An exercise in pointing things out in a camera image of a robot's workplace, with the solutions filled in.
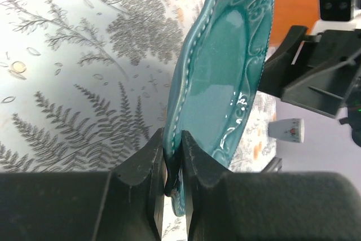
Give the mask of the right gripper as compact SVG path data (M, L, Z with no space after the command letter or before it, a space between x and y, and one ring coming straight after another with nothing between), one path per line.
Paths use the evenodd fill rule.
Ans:
M319 41L305 42L292 65L295 79L287 85L307 30L291 26L265 62L258 91L331 118L345 107L347 116L339 122L351 127L351 138L360 145L360 31L326 30Z

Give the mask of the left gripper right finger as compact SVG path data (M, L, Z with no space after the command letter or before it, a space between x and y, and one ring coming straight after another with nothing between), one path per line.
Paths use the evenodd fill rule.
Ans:
M360 195L337 173L234 173L182 134L189 240L359 240Z

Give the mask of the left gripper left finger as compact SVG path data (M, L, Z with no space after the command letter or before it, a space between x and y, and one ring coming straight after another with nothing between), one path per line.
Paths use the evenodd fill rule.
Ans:
M160 240L161 138L108 172L1 174L1 239Z

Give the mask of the teal scalloped plate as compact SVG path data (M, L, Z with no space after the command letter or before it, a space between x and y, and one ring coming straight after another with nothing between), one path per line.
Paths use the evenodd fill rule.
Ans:
M165 195L185 214L182 131L229 166L251 113L268 51L274 0L205 0L184 40L163 133Z

